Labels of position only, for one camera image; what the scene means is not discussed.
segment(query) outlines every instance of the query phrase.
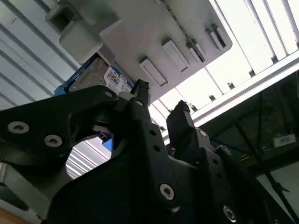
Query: silver screw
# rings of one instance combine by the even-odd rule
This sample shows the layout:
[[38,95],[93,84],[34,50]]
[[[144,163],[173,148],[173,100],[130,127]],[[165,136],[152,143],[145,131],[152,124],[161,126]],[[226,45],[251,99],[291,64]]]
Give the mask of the silver screw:
[[107,92],[107,91],[105,92],[105,95],[108,96],[108,97],[112,97],[113,96],[112,93]]
[[141,101],[136,101],[136,103],[140,106],[143,106],[143,103]]
[[224,215],[232,222],[235,223],[237,221],[237,218],[235,216],[235,213],[228,207],[227,205],[223,206],[223,212]]
[[224,151],[229,154],[229,155],[232,155],[232,153],[230,152],[230,150],[227,148],[227,147],[224,147]]
[[200,133],[202,136],[206,137],[206,133],[205,133],[204,131],[200,130],[199,133]]
[[14,134],[24,134],[29,131],[29,125],[23,121],[13,121],[8,124],[7,129]]
[[160,192],[167,200],[172,200],[174,198],[173,189],[166,183],[161,184]]
[[45,137],[45,143],[49,147],[59,147],[62,145],[62,139],[55,134],[49,134]]

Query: white wall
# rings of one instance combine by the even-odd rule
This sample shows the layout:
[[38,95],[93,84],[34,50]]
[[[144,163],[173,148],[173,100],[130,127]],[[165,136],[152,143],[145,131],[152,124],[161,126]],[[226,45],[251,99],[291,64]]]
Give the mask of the white wall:
[[[280,183],[285,189],[290,191],[289,193],[284,191],[284,195],[295,210],[296,214],[299,216],[299,162],[275,170],[271,172],[271,174],[276,182]],[[257,179],[278,202],[278,204],[286,211],[285,206],[281,202],[278,195],[274,192],[266,176],[261,175]]]

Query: blue object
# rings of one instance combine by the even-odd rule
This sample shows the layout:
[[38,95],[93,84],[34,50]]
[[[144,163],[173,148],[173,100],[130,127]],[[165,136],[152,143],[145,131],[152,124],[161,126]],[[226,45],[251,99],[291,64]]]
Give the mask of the blue object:
[[98,54],[94,54],[91,58],[89,58],[68,80],[66,80],[62,85],[58,86],[54,90],[54,96],[59,96],[69,92],[70,86],[76,81],[78,76],[85,71],[92,62],[99,57]]
[[105,143],[102,144],[106,149],[112,152],[112,139],[109,139]]

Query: corrugated metal wall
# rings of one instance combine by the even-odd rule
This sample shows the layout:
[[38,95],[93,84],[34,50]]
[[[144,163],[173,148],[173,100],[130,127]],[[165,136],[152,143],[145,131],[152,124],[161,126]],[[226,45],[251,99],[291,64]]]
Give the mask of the corrugated metal wall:
[[[79,64],[46,23],[54,1],[0,1],[0,110],[53,96]],[[67,162],[75,178],[110,158],[100,139],[78,144]]]

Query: label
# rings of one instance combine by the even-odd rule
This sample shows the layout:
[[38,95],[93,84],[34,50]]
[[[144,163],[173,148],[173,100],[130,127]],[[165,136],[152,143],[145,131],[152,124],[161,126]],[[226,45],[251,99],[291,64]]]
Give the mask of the label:
[[120,92],[130,92],[132,85],[129,81],[114,67],[109,67],[104,75],[106,86],[117,95]]

